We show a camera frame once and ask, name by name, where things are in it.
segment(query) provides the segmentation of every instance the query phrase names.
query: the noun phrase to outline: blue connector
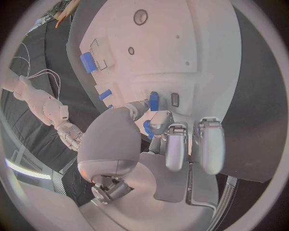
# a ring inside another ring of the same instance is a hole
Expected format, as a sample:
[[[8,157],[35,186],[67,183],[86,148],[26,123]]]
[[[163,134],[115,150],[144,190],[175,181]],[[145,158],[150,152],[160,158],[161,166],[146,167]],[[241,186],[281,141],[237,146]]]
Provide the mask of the blue connector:
[[[97,70],[97,67],[96,67],[95,62],[94,62],[93,57],[92,57],[92,54],[90,54],[90,52],[86,52],[86,53],[82,54],[80,56],[80,59],[82,61],[82,64],[83,64],[87,74],[92,72],[92,71]]]
[[[108,90],[106,90],[105,92],[101,93],[101,94],[98,96],[98,98],[99,98],[100,100],[104,100],[107,96],[109,96],[109,95],[111,95],[111,94],[112,94],[111,90],[108,89]]]
[[[146,120],[144,122],[144,130],[145,132],[148,134],[148,138],[151,140],[153,137],[154,137],[154,134],[151,132],[151,130],[149,129],[149,123],[150,123],[150,120]]]
[[[158,111],[158,94],[156,92],[152,92],[149,96],[149,103],[151,107],[151,112]]]

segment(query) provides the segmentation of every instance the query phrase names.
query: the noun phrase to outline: round hole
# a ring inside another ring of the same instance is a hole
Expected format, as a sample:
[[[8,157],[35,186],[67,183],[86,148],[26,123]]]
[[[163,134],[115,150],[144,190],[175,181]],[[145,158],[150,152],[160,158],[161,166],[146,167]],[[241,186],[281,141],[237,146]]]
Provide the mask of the round hole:
[[[134,48],[129,47],[129,54],[130,54],[130,55],[133,55],[133,54],[134,54]]]
[[[145,24],[147,18],[148,16],[145,10],[138,10],[133,16],[133,20],[138,26]]]

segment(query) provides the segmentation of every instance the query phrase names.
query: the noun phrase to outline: blue plastic piece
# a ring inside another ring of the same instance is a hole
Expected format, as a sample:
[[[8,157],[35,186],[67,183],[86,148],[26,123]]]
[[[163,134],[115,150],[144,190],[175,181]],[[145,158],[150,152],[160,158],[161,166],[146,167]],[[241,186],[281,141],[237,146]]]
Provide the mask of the blue plastic piece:
[[[153,137],[154,137],[154,134],[151,132],[151,130],[149,129],[149,123],[150,123],[150,120],[146,120],[144,122],[144,130],[145,132],[148,134],[148,138],[151,140]]]
[[[109,95],[111,95],[111,94],[112,94],[111,90],[108,89],[108,90],[106,90],[104,93],[101,93],[101,94],[98,96],[98,98],[99,98],[100,100],[104,100],[107,96],[109,96]]]
[[[90,52],[82,54],[80,59],[87,73],[97,70],[92,54],[90,54]]]
[[[158,111],[158,94],[156,92],[152,92],[149,97],[149,103],[151,112]]]

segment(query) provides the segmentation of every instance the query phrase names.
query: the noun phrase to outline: light strip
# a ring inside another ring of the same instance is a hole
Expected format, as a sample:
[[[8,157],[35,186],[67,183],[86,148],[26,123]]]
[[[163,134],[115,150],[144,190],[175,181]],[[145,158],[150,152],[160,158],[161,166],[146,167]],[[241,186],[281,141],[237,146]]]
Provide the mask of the light strip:
[[[28,175],[31,177],[51,180],[51,177],[49,175],[38,173],[38,172],[33,172],[33,171],[28,170],[28,169],[22,168],[22,167],[12,163],[11,161],[9,161],[7,159],[5,159],[5,161],[6,161],[6,165],[8,167],[12,168],[13,170],[15,170],[17,172],[20,172],[22,174],[25,174],[25,175]]]

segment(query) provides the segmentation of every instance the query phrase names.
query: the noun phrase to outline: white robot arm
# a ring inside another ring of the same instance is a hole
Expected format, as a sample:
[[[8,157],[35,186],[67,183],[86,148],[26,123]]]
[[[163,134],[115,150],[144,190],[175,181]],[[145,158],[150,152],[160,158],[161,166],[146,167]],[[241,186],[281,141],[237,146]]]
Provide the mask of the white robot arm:
[[[24,76],[18,77],[9,70],[2,88],[12,91],[14,97],[27,102],[31,112],[44,124],[53,125],[62,142],[74,151],[78,151],[83,133],[69,122],[68,106],[43,90],[35,89],[31,81]]]

